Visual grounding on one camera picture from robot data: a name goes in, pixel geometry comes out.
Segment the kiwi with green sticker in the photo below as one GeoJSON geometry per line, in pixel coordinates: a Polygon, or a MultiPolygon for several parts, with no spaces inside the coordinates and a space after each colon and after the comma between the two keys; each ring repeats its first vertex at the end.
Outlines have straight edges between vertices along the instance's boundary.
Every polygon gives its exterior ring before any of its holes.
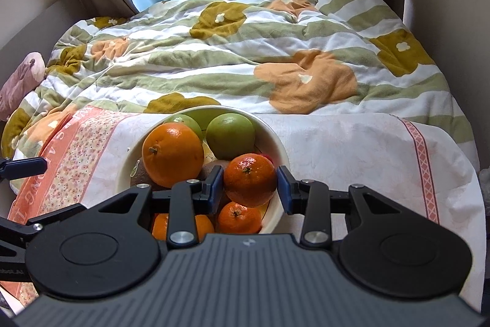
{"type": "Polygon", "coordinates": [[[167,190],[167,188],[157,184],[147,173],[143,159],[139,158],[130,172],[130,185],[148,184],[154,191],[167,190]]]}

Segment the striped floral duvet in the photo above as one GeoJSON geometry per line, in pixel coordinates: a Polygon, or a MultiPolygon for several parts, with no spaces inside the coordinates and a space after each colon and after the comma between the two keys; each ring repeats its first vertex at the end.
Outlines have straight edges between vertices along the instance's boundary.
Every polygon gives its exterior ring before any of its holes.
{"type": "Polygon", "coordinates": [[[443,129],[473,164],[473,130],[448,82],[383,0],[173,0],[72,23],[1,135],[33,157],[87,105],[173,114],[385,113],[443,129]]]}

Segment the dark orange mandarin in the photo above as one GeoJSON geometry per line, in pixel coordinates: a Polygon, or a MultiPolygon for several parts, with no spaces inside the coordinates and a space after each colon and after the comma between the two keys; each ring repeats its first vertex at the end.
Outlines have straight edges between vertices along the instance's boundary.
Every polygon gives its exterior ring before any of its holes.
{"type": "Polygon", "coordinates": [[[277,189],[276,169],[262,155],[240,155],[224,170],[224,188],[235,203],[245,207],[262,206],[277,189]]]}

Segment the green apple right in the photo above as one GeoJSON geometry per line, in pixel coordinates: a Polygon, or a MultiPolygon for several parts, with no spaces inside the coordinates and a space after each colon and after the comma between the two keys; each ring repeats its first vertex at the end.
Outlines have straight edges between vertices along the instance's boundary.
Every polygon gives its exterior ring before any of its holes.
{"type": "Polygon", "coordinates": [[[221,114],[212,119],[206,129],[206,141],[217,159],[232,160],[251,153],[256,132],[252,122],[236,113],[221,114]]]}

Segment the cream bowl with duck print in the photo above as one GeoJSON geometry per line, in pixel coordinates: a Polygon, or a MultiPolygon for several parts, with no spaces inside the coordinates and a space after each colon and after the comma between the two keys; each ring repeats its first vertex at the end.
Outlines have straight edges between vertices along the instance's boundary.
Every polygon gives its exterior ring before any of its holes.
{"type": "Polygon", "coordinates": [[[287,163],[280,139],[258,118],[200,106],[170,115],[145,133],[130,150],[117,189],[143,184],[166,193],[180,177],[204,182],[221,168],[220,194],[196,197],[198,237],[271,232],[282,213],[276,168],[287,163]]]}

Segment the green apple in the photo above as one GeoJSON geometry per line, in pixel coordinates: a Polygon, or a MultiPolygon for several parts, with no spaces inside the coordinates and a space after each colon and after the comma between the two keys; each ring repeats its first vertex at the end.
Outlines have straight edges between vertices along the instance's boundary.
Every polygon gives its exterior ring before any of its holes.
{"type": "Polygon", "coordinates": [[[199,137],[199,139],[203,141],[203,130],[201,129],[197,121],[188,115],[183,115],[183,114],[170,115],[164,122],[184,124],[188,126],[189,129],[192,129],[192,131],[197,135],[197,137],[199,137]]]}
{"type": "Polygon", "coordinates": [[[221,114],[212,119],[206,129],[206,141],[217,159],[232,160],[251,153],[256,132],[252,122],[236,113],[221,114]]]}

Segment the small mandarin on cloth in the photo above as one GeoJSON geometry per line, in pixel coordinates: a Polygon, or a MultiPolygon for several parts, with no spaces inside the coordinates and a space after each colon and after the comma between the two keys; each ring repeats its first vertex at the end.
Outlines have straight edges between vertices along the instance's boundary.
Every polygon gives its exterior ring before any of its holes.
{"type": "MultiPolygon", "coordinates": [[[[155,239],[165,241],[169,221],[168,213],[157,214],[154,218],[152,235],[155,239]]],[[[214,227],[207,216],[197,215],[195,217],[198,240],[202,242],[208,233],[214,233],[214,227]]]]}

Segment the grey bed headboard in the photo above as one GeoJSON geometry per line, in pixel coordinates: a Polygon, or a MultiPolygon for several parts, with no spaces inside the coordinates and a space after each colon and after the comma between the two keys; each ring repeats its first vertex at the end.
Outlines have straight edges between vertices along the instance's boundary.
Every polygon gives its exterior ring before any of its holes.
{"type": "Polygon", "coordinates": [[[31,20],[1,48],[1,86],[30,52],[39,52],[48,61],[62,35],[76,22],[90,19],[79,0],[57,0],[31,20]]]}

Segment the green apple left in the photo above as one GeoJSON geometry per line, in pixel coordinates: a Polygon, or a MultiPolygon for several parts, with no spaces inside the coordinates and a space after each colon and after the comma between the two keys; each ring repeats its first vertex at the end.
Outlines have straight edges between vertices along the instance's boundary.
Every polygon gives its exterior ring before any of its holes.
{"type": "Polygon", "coordinates": [[[192,129],[192,131],[197,135],[197,137],[199,137],[199,139],[203,141],[203,130],[201,129],[197,121],[188,115],[183,115],[183,114],[170,115],[164,122],[184,124],[188,126],[189,129],[192,129]]]}

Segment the pink plush toy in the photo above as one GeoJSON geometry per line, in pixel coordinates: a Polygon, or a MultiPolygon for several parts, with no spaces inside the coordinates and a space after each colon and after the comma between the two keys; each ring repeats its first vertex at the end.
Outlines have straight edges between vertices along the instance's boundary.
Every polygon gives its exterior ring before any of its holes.
{"type": "Polygon", "coordinates": [[[31,52],[10,75],[1,88],[1,121],[7,121],[22,99],[45,79],[46,65],[42,54],[31,52]]]}

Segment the small orange mandarin in bowl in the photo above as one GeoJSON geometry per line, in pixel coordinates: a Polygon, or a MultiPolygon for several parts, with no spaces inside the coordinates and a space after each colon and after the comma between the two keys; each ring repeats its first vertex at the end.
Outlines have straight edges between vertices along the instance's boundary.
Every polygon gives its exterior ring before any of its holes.
{"type": "Polygon", "coordinates": [[[216,221],[217,230],[225,234],[256,234],[262,228],[261,212],[231,202],[223,207],[216,221]]]}

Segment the large orange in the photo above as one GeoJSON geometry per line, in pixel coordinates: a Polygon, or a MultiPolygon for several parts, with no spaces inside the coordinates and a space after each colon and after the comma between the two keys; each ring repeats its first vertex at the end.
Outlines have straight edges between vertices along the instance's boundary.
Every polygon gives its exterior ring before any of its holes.
{"type": "Polygon", "coordinates": [[[165,188],[196,178],[204,161],[201,139],[175,122],[154,128],[143,142],[141,156],[149,177],[165,188]]]}

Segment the brown kiwi right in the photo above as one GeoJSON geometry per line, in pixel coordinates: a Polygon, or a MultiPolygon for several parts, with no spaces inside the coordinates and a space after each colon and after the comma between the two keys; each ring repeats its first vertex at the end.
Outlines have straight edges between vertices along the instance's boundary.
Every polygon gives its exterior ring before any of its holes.
{"type": "Polygon", "coordinates": [[[211,161],[209,163],[206,163],[203,165],[200,174],[199,174],[199,179],[200,180],[205,180],[211,173],[212,170],[215,166],[220,166],[223,169],[226,169],[226,167],[229,165],[229,161],[226,160],[219,160],[216,159],[214,161],[211,161]]]}

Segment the red cherry tomato in bowl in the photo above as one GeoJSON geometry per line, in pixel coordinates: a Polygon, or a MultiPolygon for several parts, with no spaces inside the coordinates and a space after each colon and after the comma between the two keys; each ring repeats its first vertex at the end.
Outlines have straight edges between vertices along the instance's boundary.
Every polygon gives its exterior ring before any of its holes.
{"type": "Polygon", "coordinates": [[[262,153],[260,155],[262,155],[264,158],[266,158],[268,161],[270,161],[274,165],[273,159],[269,155],[264,154],[264,153],[262,153]]]}

